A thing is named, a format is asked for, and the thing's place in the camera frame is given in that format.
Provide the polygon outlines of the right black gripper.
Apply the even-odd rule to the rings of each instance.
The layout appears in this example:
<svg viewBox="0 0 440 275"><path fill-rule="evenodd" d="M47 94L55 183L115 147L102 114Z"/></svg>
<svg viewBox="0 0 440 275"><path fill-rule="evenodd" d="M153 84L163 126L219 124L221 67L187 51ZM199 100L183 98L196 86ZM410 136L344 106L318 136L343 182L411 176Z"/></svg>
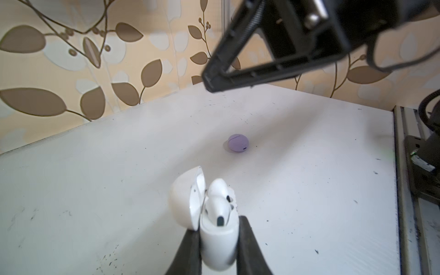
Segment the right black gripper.
<svg viewBox="0 0 440 275"><path fill-rule="evenodd" d="M202 72L203 83L216 93L294 78L342 59L430 5L430 1L244 1ZM262 34L272 60L231 71L256 33Z"/></svg>

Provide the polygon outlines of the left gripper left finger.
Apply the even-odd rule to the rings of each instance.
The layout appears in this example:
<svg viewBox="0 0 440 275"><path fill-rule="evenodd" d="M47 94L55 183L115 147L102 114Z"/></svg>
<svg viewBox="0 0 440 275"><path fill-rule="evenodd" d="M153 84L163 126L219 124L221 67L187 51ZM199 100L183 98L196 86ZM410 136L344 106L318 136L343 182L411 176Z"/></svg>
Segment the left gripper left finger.
<svg viewBox="0 0 440 275"><path fill-rule="evenodd" d="M165 275L201 275L201 238L199 231L187 230Z"/></svg>

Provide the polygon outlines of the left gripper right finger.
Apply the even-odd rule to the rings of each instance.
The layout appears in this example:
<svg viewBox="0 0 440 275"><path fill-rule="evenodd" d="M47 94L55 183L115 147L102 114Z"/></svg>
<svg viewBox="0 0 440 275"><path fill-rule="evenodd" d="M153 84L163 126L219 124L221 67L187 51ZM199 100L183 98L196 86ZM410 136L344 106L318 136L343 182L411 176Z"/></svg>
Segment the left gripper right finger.
<svg viewBox="0 0 440 275"><path fill-rule="evenodd" d="M238 275L272 275L253 233L249 220L239 217L239 238L237 252Z"/></svg>

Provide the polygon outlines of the white round charging case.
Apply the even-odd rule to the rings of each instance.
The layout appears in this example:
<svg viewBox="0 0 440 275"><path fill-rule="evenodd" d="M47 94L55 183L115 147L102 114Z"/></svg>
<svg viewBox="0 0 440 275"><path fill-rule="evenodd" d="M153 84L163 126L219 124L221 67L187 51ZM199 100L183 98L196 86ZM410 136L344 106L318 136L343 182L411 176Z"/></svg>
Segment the white round charging case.
<svg viewBox="0 0 440 275"><path fill-rule="evenodd" d="M200 232L201 258L207 267L220 272L229 269L236 260L239 215L235 200L230 203L228 224L215 227L205 213L208 188L202 167L197 166L173 182L168 203L177 224Z"/></svg>

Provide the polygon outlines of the purple round charging case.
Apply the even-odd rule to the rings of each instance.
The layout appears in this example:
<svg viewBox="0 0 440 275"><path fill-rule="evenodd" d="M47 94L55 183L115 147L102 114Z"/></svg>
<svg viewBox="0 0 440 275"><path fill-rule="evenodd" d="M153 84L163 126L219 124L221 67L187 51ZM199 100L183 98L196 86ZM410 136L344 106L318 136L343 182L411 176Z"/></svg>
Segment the purple round charging case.
<svg viewBox="0 0 440 275"><path fill-rule="evenodd" d="M234 134L228 139L228 148L232 152L244 152L249 147L249 140L243 134Z"/></svg>

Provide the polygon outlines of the white earbud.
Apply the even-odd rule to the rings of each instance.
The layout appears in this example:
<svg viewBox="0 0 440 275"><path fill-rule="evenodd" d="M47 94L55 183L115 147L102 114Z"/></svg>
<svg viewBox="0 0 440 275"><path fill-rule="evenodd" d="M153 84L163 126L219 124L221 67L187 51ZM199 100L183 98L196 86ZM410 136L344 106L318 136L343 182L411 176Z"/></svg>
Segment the white earbud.
<svg viewBox="0 0 440 275"><path fill-rule="evenodd" d="M217 178L210 184L207 190L207 196L218 196L226 199L229 203L236 200L234 190L221 178Z"/></svg>
<svg viewBox="0 0 440 275"><path fill-rule="evenodd" d="M231 205L229 201L220 196L208 197L205 203L205 213L207 219L215 227L224 227L228 224L231 213Z"/></svg>

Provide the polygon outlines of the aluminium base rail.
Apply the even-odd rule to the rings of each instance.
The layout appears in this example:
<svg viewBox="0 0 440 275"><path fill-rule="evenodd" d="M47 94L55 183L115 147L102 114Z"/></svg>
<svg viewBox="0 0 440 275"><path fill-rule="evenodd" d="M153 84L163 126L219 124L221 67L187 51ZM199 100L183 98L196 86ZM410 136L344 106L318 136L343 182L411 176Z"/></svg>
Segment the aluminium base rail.
<svg viewBox="0 0 440 275"><path fill-rule="evenodd" d="M396 106L393 112L401 274L438 275L440 203L412 191L411 151L406 145L410 136L425 140L433 132L421 121L417 110Z"/></svg>

